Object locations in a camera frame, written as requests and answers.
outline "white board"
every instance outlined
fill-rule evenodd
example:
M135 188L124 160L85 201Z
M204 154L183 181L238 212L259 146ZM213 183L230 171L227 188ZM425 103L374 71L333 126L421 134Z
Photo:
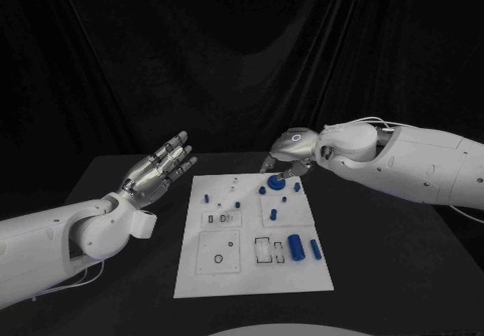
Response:
M334 290L301 180L289 178L285 188L272 190L268 178L274 174L193 177L174 298ZM276 219L271 220L274 208ZM289 235L301 238L301 261L291 257Z

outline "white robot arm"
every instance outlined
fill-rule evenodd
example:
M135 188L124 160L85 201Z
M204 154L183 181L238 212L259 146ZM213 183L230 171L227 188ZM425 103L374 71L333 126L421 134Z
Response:
M305 174L315 161L343 179L405 200L484 210L484 145L452 133L374 117L325 125L320 134L292 128L275 141L261 172L275 160L292 162L278 179Z
M141 210L193 166L181 132L131 168L117 192L0 222L0 309L37 296L112 257L130 235L151 237L157 216ZM69 238L83 254L70 258Z

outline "black backdrop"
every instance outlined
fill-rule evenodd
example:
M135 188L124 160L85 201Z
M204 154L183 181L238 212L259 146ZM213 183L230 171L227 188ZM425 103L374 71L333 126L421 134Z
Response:
M380 116L484 142L477 3L10 0L1 28L1 218L180 130L194 152L266 151ZM484 225L436 208L481 256Z

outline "blue block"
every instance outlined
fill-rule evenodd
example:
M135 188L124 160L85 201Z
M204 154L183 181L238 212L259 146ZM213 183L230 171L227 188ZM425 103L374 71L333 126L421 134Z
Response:
M278 175L272 175L266 180L266 184L269 185L271 189L281 190L285 187L285 180L281 179L278 181Z
M305 254L304 254L304 249L302 249L302 243L301 243L301 238L298 234L292 234L288 238L287 241L289 243L289 248L291 248L291 256L294 261L301 261L305 259Z
M311 240L311 247L312 247L314 257L318 260L321 260L321 252L320 252L318 243L315 242L315 239Z

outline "black table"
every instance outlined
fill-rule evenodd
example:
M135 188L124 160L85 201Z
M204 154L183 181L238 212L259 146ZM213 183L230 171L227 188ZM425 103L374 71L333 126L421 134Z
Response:
M98 157L66 204L114 191L142 156ZM0 311L3 335L209 335L263 323L320 324L374 335L484 330L484 273L433 208L320 167L301 180L334 291L174 300L193 175L255 173L265 153L197 157L145 208L158 216L151 239L131 238L94 283Z

